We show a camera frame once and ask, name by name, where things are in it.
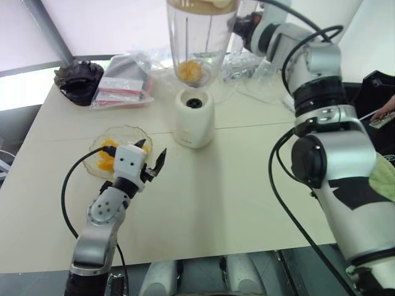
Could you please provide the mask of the person's bare hand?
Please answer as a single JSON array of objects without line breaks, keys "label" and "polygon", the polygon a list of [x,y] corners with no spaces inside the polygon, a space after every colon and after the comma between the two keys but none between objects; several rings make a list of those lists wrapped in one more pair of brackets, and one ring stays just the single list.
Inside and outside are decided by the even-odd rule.
[{"label": "person's bare hand", "polygon": [[375,114],[370,119],[370,121],[375,121],[379,119],[381,116],[383,116],[384,114],[394,111],[394,109],[395,109],[395,95],[392,95],[389,101],[387,101],[387,103],[385,103],[384,106],[382,106],[380,109],[378,109],[375,112]]}]

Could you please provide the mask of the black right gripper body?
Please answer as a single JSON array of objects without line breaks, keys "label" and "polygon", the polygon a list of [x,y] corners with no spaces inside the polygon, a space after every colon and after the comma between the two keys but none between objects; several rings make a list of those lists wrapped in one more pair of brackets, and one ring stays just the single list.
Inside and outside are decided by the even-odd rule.
[{"label": "black right gripper body", "polygon": [[251,51],[252,35],[256,29],[256,13],[253,12],[244,17],[236,16],[234,19],[227,21],[227,25],[232,33],[242,39],[243,48]]}]

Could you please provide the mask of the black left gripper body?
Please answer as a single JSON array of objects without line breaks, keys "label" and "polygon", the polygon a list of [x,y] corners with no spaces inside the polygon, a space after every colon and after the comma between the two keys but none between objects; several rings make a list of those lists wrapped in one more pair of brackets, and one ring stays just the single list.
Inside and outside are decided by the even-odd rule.
[{"label": "black left gripper body", "polygon": [[147,181],[151,182],[157,176],[156,170],[148,168],[146,165],[141,170],[141,181],[145,184]]}]

